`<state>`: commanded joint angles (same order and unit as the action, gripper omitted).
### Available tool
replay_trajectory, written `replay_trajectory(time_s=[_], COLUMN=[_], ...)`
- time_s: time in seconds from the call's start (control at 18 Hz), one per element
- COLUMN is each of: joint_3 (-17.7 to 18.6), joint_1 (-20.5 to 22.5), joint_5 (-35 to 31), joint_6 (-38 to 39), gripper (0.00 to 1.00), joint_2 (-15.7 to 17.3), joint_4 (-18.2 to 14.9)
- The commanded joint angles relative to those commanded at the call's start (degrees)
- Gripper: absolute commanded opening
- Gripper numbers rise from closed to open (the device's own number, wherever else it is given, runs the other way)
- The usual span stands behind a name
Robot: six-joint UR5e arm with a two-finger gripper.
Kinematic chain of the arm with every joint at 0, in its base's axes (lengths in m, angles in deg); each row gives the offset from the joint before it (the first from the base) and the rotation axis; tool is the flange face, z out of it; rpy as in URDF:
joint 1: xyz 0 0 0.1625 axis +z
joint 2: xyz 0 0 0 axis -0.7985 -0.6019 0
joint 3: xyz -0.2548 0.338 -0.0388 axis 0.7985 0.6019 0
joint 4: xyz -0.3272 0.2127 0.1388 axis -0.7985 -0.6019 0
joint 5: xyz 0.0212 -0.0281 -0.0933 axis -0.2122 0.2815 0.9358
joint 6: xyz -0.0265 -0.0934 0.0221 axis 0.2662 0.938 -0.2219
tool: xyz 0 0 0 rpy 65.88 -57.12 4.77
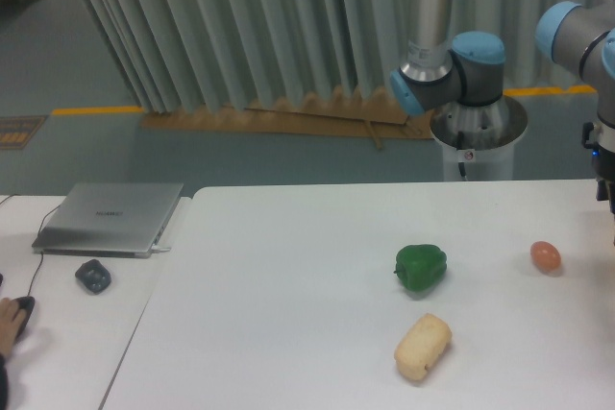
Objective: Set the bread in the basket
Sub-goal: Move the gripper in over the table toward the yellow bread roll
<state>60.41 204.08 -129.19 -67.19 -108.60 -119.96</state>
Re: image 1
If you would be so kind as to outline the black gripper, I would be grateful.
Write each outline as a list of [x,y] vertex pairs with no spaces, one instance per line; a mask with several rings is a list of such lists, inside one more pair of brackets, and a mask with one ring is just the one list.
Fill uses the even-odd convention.
[[614,129],[601,121],[582,126],[581,145],[591,152],[596,175],[598,202],[607,202],[614,215]]

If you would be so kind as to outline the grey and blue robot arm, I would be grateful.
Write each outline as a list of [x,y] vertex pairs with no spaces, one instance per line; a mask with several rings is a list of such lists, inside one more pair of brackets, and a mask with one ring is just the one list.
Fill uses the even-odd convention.
[[[410,0],[407,58],[390,74],[390,85],[410,116],[433,113],[430,132],[444,155],[448,181],[486,176],[504,180],[503,164],[523,136],[524,108],[504,96],[504,44],[472,31],[448,39],[453,0]],[[592,153],[597,198],[614,202],[614,0],[587,8],[560,2],[540,17],[534,40],[550,62],[598,93],[595,120],[584,123],[581,144]]]

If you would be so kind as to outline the dark sleeved forearm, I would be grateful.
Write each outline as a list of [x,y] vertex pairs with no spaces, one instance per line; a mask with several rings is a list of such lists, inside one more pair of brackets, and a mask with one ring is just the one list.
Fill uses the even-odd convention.
[[6,410],[8,408],[9,390],[6,359],[3,355],[0,355],[0,410]]

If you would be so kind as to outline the person's hand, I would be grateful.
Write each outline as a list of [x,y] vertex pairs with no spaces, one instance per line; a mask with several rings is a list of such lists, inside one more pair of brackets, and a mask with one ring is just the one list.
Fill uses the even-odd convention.
[[9,298],[0,302],[0,352],[7,359],[14,347],[18,331],[23,325],[27,312],[19,307],[19,303]]

